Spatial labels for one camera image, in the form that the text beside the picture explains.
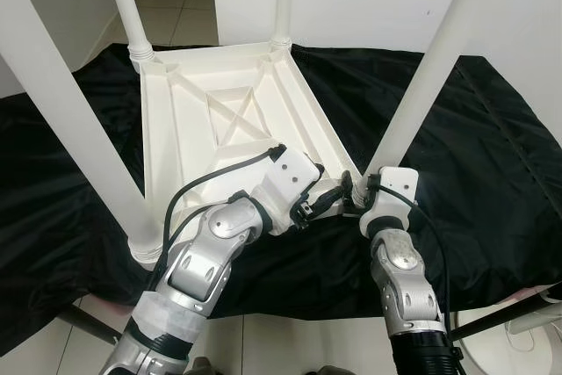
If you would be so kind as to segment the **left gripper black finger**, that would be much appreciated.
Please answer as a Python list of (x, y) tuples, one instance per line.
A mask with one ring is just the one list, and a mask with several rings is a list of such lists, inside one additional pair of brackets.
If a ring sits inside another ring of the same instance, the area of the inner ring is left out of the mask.
[(334, 189), (325, 191), (324, 194), (318, 196), (309, 206), (309, 218), (320, 218), (337, 202), (341, 202), (349, 195), (348, 187), (344, 185), (335, 186)]

